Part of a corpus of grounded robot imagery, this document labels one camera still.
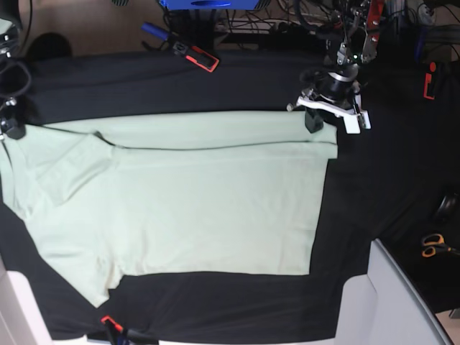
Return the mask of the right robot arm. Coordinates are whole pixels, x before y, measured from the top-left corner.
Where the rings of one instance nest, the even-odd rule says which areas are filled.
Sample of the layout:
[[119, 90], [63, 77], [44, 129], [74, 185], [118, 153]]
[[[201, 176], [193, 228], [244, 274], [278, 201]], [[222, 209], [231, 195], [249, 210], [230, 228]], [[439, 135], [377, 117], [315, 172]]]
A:
[[32, 85], [32, 74], [18, 57], [24, 26], [18, 1], [1, 2], [1, 140], [21, 139], [25, 127], [17, 118], [18, 100]]

